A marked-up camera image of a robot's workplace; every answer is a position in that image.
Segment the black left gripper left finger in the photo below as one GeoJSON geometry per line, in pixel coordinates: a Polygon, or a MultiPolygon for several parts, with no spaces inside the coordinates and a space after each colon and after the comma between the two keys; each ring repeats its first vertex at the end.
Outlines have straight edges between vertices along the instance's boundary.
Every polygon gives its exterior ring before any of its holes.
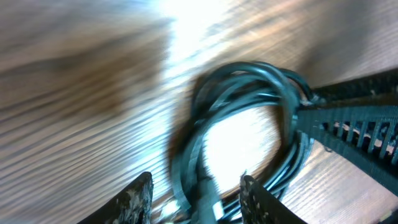
{"type": "Polygon", "coordinates": [[[152,174],[143,172],[78,224],[148,224],[151,218],[153,189],[152,174]]]}

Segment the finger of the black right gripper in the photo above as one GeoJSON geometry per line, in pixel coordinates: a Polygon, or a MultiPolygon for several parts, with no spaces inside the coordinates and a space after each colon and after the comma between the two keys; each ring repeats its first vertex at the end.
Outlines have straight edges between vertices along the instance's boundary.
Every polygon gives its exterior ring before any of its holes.
{"type": "Polygon", "coordinates": [[[313,89],[327,101],[397,93],[397,69],[313,89]]]}
{"type": "Polygon", "coordinates": [[[397,106],[300,110],[297,127],[397,195],[397,106]]]}

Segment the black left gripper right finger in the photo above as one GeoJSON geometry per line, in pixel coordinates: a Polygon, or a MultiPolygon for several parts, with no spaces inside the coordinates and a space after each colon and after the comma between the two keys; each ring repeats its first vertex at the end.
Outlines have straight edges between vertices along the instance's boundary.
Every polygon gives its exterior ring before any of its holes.
{"type": "Polygon", "coordinates": [[[306,224],[250,175],[241,176],[239,203],[244,224],[306,224]]]}

